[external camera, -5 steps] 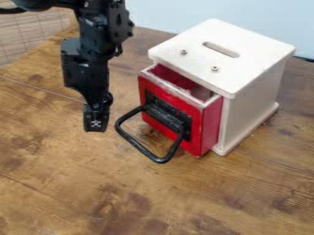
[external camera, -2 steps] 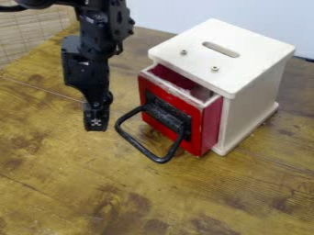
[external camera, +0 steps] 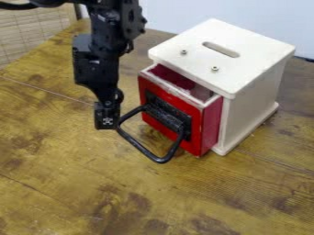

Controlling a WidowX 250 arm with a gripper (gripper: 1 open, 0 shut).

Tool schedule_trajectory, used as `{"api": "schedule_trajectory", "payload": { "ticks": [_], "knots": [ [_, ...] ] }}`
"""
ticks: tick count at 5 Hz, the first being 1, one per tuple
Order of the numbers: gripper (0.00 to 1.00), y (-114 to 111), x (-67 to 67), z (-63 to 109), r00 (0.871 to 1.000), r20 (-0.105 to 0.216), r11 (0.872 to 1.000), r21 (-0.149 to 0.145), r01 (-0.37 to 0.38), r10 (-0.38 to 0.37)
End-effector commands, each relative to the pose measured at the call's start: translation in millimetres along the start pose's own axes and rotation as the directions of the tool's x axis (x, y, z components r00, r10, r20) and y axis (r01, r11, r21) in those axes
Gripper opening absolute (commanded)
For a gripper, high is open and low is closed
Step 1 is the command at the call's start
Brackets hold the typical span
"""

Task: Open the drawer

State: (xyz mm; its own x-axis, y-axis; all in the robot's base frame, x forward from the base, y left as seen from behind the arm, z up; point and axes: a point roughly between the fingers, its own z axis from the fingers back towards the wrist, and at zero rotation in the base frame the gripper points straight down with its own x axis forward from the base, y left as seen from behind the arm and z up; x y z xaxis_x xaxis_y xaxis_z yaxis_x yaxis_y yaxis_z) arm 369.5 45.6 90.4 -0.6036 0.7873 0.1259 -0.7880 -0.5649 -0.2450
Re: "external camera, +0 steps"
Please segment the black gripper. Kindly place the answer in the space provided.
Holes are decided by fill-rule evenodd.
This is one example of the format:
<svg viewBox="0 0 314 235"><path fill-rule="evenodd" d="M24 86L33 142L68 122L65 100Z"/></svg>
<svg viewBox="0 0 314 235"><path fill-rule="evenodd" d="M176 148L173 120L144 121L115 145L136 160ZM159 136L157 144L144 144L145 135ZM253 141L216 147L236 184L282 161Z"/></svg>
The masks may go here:
<svg viewBox="0 0 314 235"><path fill-rule="evenodd" d="M117 89L119 59L97 55L89 48L90 36L80 34L72 40L74 83L96 96L94 128L116 129L120 119L121 92Z"/></svg>

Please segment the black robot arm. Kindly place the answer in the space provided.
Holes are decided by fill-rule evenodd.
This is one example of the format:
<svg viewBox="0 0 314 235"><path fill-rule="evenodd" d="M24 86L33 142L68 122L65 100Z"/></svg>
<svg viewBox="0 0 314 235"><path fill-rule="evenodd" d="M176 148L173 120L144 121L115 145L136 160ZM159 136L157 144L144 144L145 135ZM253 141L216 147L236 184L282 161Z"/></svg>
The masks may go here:
<svg viewBox="0 0 314 235"><path fill-rule="evenodd" d="M65 3L84 5L90 19L90 33L72 40L74 83L97 98L96 129L116 129L124 100L117 88L119 58L133 50L133 39L144 33L147 23L139 0L26 0L25 4L0 1L0 9L29 10Z"/></svg>

